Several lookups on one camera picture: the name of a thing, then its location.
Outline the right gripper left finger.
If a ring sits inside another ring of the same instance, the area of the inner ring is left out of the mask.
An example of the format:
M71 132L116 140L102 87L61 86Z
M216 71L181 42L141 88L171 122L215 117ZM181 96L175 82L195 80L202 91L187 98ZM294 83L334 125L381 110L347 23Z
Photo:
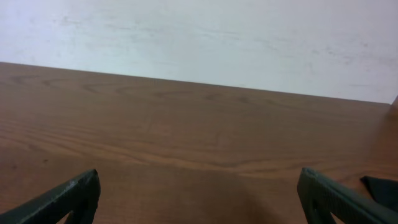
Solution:
M1 223L93 223L101 193L95 169L56 186L28 202L1 214Z

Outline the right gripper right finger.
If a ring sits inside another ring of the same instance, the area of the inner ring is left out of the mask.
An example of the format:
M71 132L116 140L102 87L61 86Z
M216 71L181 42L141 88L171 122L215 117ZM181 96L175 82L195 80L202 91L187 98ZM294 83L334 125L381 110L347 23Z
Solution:
M309 224L396 224L397 213L357 194L311 168L300 173L297 192Z

